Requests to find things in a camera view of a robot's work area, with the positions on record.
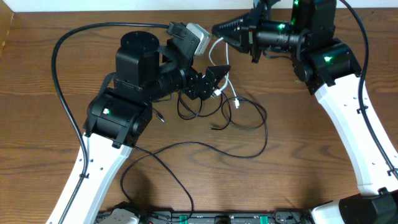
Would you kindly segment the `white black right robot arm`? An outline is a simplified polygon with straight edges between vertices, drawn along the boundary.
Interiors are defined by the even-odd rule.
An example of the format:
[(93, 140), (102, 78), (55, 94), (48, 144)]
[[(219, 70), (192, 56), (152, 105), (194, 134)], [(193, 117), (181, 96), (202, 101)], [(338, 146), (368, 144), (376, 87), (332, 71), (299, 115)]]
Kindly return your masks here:
[(366, 64), (336, 39), (335, 0), (296, 0), (288, 22), (271, 19), (272, 1), (216, 24), (212, 33), (258, 62), (288, 52), (298, 79), (332, 120), (352, 163), (359, 194), (311, 208), (303, 223), (396, 223), (397, 151), (365, 86)]

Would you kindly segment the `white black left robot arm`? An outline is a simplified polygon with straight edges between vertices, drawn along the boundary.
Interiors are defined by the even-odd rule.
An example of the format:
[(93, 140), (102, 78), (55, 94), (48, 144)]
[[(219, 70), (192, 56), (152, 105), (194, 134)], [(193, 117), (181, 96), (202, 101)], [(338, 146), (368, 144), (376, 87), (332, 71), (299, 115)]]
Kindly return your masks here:
[(197, 72), (192, 59), (200, 49), (192, 34), (165, 46), (149, 32), (123, 35), (116, 70), (88, 106), (79, 153), (49, 223), (94, 222), (115, 175), (152, 119), (153, 102), (176, 91), (202, 100), (213, 94), (230, 67)]

